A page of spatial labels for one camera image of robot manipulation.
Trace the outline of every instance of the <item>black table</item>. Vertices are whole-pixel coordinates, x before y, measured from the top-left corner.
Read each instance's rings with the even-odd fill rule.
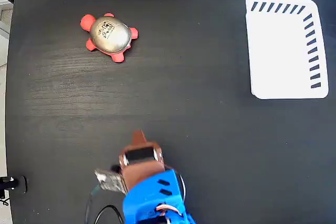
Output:
[[[94,169],[136,129],[183,174],[198,223],[335,222],[336,0],[313,1],[329,95],[269,101],[250,93],[245,0],[15,0],[7,165],[29,192],[14,223],[82,223]],[[139,30],[122,64],[85,48],[80,19],[106,12]]]

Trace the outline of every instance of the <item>turtle leg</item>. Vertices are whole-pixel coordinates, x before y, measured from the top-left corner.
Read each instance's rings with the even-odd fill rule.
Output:
[[[132,33],[132,39],[137,39],[139,32],[137,29],[135,29],[134,27],[130,28],[131,29],[131,33]]]
[[[124,54],[122,52],[120,52],[118,54],[110,54],[110,56],[112,57],[112,60],[114,62],[123,62],[124,61]]]
[[[96,19],[90,15],[87,14],[85,15],[82,20],[80,21],[80,26],[85,30],[85,31],[90,31],[92,24],[96,21]]]
[[[96,49],[96,46],[93,44],[91,38],[86,41],[86,48],[89,49],[90,51],[93,51]]]
[[[114,17],[114,15],[112,13],[105,13],[104,16]]]

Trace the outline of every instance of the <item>floor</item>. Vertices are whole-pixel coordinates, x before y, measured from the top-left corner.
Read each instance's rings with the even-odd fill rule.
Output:
[[[0,21],[10,25],[12,20],[12,9],[2,10]],[[6,168],[6,147],[5,147],[5,94],[6,94],[6,70],[7,70],[7,52],[6,48],[0,50],[0,58],[5,61],[0,62],[0,176],[7,175]],[[0,224],[12,224],[12,215],[10,206],[3,206],[0,203]]]

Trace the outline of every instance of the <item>black cable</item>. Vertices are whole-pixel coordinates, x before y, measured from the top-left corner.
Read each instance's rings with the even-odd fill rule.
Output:
[[[92,198],[94,197],[94,195],[97,194],[97,192],[100,190],[100,185],[97,185],[92,192],[90,193],[88,202],[86,203],[86,211],[85,211],[85,222],[84,224],[88,224],[89,223],[89,215],[90,215],[90,208],[92,205]]]
[[[9,201],[9,198],[7,198],[7,199],[5,199],[5,200],[0,199],[0,202],[2,202],[2,205],[8,207],[8,206],[9,206],[9,203],[8,203],[7,201]]]
[[[120,222],[120,224],[124,224],[124,221],[123,221],[123,219],[122,219],[122,216],[121,216],[119,210],[118,210],[115,206],[113,206],[113,205],[107,205],[107,206],[103,207],[103,209],[101,209],[100,212],[98,213],[98,215],[97,215],[97,217],[96,217],[96,219],[95,219],[95,221],[94,221],[94,222],[95,222],[94,224],[97,224],[97,223],[98,223],[98,221],[99,221],[99,219],[100,219],[100,216],[101,216],[101,215],[103,214],[103,212],[104,212],[106,209],[108,209],[108,208],[113,209],[114,212],[117,214],[117,216],[118,216],[118,218],[119,218],[119,222]]]

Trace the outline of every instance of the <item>black clamp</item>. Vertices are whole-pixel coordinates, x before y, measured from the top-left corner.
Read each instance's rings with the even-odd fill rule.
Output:
[[[5,190],[13,191],[18,194],[25,194],[27,192],[27,180],[24,176],[19,177],[0,177],[0,202],[4,206],[9,206],[6,199]]]

